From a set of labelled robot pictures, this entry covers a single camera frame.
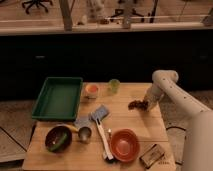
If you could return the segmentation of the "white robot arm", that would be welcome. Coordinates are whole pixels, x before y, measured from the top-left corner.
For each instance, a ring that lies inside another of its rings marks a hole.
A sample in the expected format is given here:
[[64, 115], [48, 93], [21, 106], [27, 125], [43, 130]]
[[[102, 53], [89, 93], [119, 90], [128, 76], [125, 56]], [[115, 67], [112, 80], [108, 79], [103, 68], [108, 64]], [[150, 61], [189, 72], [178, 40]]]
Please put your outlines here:
[[144, 100], [152, 110], [166, 94], [189, 117], [181, 171], [213, 171], [213, 109], [177, 85], [175, 70], [156, 70]]

